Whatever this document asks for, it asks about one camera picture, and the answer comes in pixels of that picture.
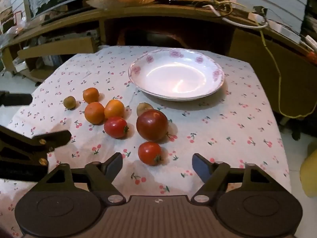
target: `cherry print tablecloth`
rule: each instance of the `cherry print tablecloth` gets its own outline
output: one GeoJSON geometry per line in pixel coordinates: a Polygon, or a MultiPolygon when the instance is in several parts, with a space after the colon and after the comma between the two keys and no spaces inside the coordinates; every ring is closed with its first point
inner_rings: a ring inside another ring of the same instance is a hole
{"type": "MultiPolygon", "coordinates": [[[[191,166],[194,153],[211,162],[224,161],[243,168],[255,163],[290,191],[288,165],[270,104],[252,67],[245,62],[201,51],[224,70],[226,80],[215,94],[191,102],[168,102],[144,94],[129,81],[128,67],[157,47],[101,47],[95,54],[78,54],[60,66],[33,93],[33,103],[21,109],[8,127],[25,136],[68,129],[68,145],[48,155],[50,170],[60,163],[72,168],[92,161],[104,162],[121,152],[123,168],[113,184],[130,195],[179,195],[191,197],[202,185],[191,166]],[[126,106],[129,135],[115,140],[84,117],[83,90],[96,87],[103,105],[119,99],[126,106]],[[65,110],[63,99],[74,96],[75,110],[65,110]],[[164,161],[150,167],[137,156],[145,142],[135,128],[136,107],[148,102],[169,119],[169,132],[161,143],[164,161]]],[[[12,235],[21,231],[14,218],[17,201],[34,183],[0,180],[0,223],[12,235]]]]}

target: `yellow cable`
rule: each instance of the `yellow cable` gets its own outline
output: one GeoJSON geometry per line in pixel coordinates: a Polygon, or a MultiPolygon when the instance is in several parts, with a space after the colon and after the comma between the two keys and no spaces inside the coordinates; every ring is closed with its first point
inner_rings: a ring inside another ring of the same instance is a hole
{"type": "MultiPolygon", "coordinates": [[[[229,0],[222,0],[222,1],[215,0],[215,2],[216,2],[217,4],[223,4],[223,3],[237,4],[237,5],[240,5],[240,6],[246,8],[246,6],[244,6],[244,5],[242,5],[242,4],[235,3],[235,2],[231,2],[231,1],[229,1],[229,0]]],[[[307,114],[305,114],[305,115],[301,115],[301,114],[300,114],[300,115],[298,115],[298,116],[289,116],[289,115],[284,114],[284,113],[281,111],[281,84],[282,84],[282,75],[281,75],[280,69],[278,68],[278,65],[277,65],[277,62],[276,62],[276,60],[275,60],[274,55],[271,53],[271,51],[269,50],[269,48],[266,46],[266,42],[265,42],[265,38],[264,38],[264,35],[263,35],[262,30],[260,30],[260,34],[261,34],[261,38],[262,38],[263,45],[264,45],[265,49],[267,50],[267,52],[269,53],[269,55],[271,56],[271,58],[273,59],[274,65],[275,65],[275,67],[276,67],[276,69],[277,69],[277,72],[278,72],[278,76],[279,76],[279,77],[278,77],[278,110],[280,111],[281,115],[283,115],[283,116],[285,116],[285,117],[288,117],[288,118],[291,118],[291,119],[296,119],[296,118],[306,117],[306,116],[311,115],[311,114],[315,111],[315,109],[316,109],[316,107],[317,107],[317,101],[316,101],[316,103],[315,103],[315,105],[314,105],[314,107],[313,107],[313,110],[312,110],[310,113],[307,113],[307,114]]]]}
{"type": "Polygon", "coordinates": [[[231,3],[231,4],[240,5],[240,6],[244,7],[244,8],[246,8],[246,6],[244,6],[244,5],[240,4],[240,3],[236,3],[236,2],[230,2],[230,1],[222,1],[222,2],[218,2],[217,0],[215,0],[215,2],[216,2],[217,4],[231,3]]]}
{"type": "Polygon", "coordinates": [[[315,106],[313,107],[313,110],[310,112],[310,113],[307,113],[305,115],[298,115],[298,116],[288,116],[284,113],[282,113],[281,111],[281,84],[282,84],[282,75],[281,75],[281,72],[280,72],[280,69],[278,68],[278,65],[277,65],[277,62],[273,56],[273,54],[271,53],[271,51],[269,50],[269,48],[266,46],[266,42],[265,42],[265,38],[264,38],[264,35],[263,35],[263,32],[262,30],[260,30],[260,33],[261,33],[261,37],[262,37],[262,42],[263,42],[263,45],[265,47],[265,49],[267,50],[267,52],[269,53],[269,55],[271,56],[271,58],[273,59],[273,62],[275,64],[275,67],[277,69],[277,72],[278,72],[278,110],[280,111],[281,115],[285,116],[285,117],[288,117],[288,118],[291,118],[291,119],[296,119],[296,118],[299,118],[299,117],[306,117],[306,116],[309,116],[310,114],[312,114],[315,109],[316,109],[316,106],[317,106],[317,101],[315,103],[315,106]]]}

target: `red tomato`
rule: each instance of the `red tomato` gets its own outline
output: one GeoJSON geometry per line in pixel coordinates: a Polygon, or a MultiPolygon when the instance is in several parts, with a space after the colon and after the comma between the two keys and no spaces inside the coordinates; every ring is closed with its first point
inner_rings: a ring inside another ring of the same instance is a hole
{"type": "Polygon", "coordinates": [[[137,131],[140,136],[149,141],[158,141],[166,137],[168,120],[159,110],[146,110],[137,118],[137,131]]]}
{"type": "Polygon", "coordinates": [[[129,130],[126,121],[118,116],[110,117],[103,128],[109,136],[116,139],[124,137],[129,130]]]}
{"type": "Polygon", "coordinates": [[[314,52],[309,52],[306,57],[311,63],[317,64],[317,55],[314,52]]]}
{"type": "Polygon", "coordinates": [[[141,144],[137,154],[139,159],[149,166],[155,166],[162,160],[160,145],[150,141],[141,144]]]}

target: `white plate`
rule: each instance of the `white plate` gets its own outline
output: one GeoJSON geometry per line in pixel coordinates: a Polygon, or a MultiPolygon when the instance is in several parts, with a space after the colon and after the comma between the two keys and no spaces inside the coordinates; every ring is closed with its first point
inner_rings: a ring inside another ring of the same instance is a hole
{"type": "Polygon", "coordinates": [[[224,82],[222,68],[213,59],[181,48],[146,53],[134,61],[128,74],[142,91],[175,101],[208,96],[224,82]]]}

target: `kiwi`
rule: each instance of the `kiwi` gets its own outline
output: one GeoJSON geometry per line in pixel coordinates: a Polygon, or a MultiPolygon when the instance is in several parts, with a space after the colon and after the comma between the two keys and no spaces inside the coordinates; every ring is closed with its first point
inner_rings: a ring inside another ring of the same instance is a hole
{"type": "Polygon", "coordinates": [[[148,103],[139,103],[139,105],[137,106],[137,116],[140,116],[141,114],[143,114],[146,110],[149,109],[153,109],[153,106],[151,106],[148,103]]]}
{"type": "Polygon", "coordinates": [[[76,107],[76,99],[72,96],[69,96],[64,99],[63,104],[67,109],[73,109],[76,107]]]}

